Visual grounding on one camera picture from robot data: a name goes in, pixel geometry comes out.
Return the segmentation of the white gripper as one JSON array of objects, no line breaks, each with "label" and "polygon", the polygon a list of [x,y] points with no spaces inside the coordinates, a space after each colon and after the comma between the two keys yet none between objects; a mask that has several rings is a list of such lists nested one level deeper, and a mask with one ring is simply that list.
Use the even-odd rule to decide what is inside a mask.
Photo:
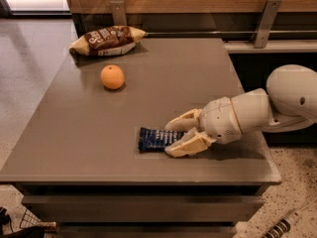
[{"label": "white gripper", "polygon": [[[199,132],[197,129],[200,127],[205,132]],[[228,97],[209,102],[202,111],[191,109],[168,121],[164,129],[188,131],[180,140],[164,148],[174,158],[203,152],[213,144],[213,139],[219,144],[228,144],[242,137],[232,101]]]}]

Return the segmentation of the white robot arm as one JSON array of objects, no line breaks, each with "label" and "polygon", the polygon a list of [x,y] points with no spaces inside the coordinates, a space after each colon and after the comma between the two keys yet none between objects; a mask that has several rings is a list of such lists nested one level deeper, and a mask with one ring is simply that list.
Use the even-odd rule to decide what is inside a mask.
[{"label": "white robot arm", "polygon": [[184,136],[165,148],[178,158],[195,155],[212,144],[228,144],[254,131],[288,132],[317,122],[317,72],[287,64],[267,78],[266,88],[222,97],[169,121],[165,128]]}]

